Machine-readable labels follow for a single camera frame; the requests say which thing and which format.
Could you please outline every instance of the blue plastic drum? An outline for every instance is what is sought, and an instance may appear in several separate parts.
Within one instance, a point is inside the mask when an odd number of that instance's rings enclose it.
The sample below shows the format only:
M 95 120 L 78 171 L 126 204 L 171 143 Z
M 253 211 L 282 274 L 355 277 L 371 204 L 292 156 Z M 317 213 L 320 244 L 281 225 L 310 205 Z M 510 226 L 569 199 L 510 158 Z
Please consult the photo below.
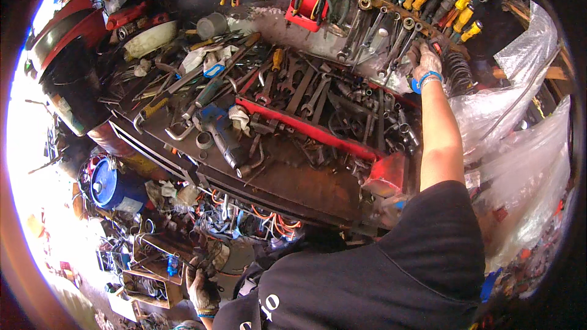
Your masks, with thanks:
M 108 168 L 110 160 L 98 162 L 92 174 L 92 200 L 102 209 L 138 213 L 149 201 L 144 180 L 132 171 L 122 174 Z

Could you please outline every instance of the person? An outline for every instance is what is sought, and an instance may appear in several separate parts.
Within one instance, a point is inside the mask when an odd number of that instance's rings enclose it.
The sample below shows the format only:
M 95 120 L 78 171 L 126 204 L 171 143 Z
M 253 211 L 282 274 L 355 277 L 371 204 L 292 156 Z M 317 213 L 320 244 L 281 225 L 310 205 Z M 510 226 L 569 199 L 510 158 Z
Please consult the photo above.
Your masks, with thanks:
M 481 231 L 464 185 L 459 127 L 441 84 L 441 62 L 419 48 L 420 193 L 377 243 L 277 260 L 256 289 L 218 309 L 199 269 L 188 292 L 208 330 L 463 329 L 484 281 Z

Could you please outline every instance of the bucket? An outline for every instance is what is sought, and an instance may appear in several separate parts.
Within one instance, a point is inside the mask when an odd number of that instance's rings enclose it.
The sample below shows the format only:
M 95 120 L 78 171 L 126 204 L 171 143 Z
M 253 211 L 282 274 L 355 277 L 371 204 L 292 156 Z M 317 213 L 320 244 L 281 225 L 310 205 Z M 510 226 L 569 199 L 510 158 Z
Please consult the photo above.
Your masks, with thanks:
M 149 201 L 144 180 L 132 171 L 109 169 L 110 159 L 98 162 L 92 174 L 92 200 L 102 209 L 138 213 Z

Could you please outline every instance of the blue wristband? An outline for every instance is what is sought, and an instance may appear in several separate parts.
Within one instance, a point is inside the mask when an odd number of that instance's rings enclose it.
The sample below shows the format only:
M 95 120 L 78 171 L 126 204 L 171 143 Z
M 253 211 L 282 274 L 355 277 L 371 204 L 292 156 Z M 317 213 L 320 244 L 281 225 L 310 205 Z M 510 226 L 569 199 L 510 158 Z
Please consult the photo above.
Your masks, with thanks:
M 428 78 L 431 75 L 438 77 L 438 79 L 442 82 L 442 75 L 438 74 L 435 71 L 429 71 L 428 73 L 426 73 L 422 76 L 422 78 L 420 79 L 419 82 L 415 81 L 415 79 L 412 80 L 412 91 L 414 91 L 414 93 L 417 93 L 417 94 L 422 94 L 421 84 L 424 81 L 424 79 Z

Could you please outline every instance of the hand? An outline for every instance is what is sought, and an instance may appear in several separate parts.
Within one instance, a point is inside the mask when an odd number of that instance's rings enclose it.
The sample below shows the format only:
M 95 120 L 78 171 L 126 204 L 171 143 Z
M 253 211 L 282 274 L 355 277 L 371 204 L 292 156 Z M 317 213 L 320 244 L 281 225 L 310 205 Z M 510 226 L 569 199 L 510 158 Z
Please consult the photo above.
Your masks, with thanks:
M 193 258 L 190 264 L 196 266 L 198 259 Z M 194 271 L 186 266 L 186 285 L 190 301 L 194 304 L 199 317 L 214 317 L 218 311 L 220 294 L 215 283 L 211 282 L 203 269 Z
M 422 76 L 429 71 L 442 74 L 442 64 L 436 52 L 430 51 L 425 41 L 420 42 L 420 65 L 414 69 L 414 79 L 420 82 Z

